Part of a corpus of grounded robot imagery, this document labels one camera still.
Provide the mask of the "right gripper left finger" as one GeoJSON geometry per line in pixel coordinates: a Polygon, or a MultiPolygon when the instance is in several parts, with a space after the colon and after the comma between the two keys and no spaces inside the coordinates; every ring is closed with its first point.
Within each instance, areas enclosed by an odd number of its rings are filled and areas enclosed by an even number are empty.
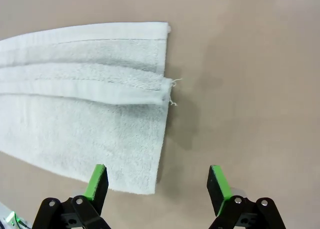
{"type": "Polygon", "coordinates": [[[57,198],[44,199],[33,222],[33,229],[109,229],[101,217],[109,186],[107,168],[97,164],[84,194],[61,202],[57,198]]]}

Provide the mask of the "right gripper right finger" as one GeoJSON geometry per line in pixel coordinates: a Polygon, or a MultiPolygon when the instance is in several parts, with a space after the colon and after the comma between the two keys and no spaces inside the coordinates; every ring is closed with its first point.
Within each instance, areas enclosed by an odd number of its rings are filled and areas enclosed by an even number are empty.
{"type": "Polygon", "coordinates": [[[269,197],[250,201],[247,197],[233,194],[219,165],[209,167],[207,190],[215,213],[211,229],[284,229],[285,224],[269,197]]]}

